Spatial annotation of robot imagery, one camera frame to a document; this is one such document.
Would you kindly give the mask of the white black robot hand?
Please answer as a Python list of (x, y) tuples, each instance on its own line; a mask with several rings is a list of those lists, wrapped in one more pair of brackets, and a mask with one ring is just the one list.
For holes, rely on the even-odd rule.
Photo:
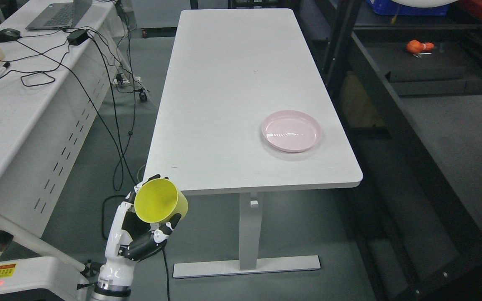
[(168, 178), (155, 175), (138, 183), (117, 207), (105, 248), (106, 263), (100, 268), (95, 286), (108, 290), (131, 289), (137, 263), (163, 251), (182, 220), (180, 214), (174, 214), (166, 223), (147, 223), (136, 215), (136, 193), (142, 184), (153, 179)]

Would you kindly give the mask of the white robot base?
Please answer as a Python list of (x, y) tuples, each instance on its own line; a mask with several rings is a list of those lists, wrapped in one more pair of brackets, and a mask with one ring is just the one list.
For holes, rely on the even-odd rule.
[(85, 301), (88, 283), (55, 257), (0, 262), (0, 301)]

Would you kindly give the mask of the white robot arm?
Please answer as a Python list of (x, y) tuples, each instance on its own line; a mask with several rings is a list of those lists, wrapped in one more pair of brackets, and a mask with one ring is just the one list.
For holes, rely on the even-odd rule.
[(131, 289), (127, 290), (108, 290), (95, 286), (91, 301), (128, 301), (131, 295)]

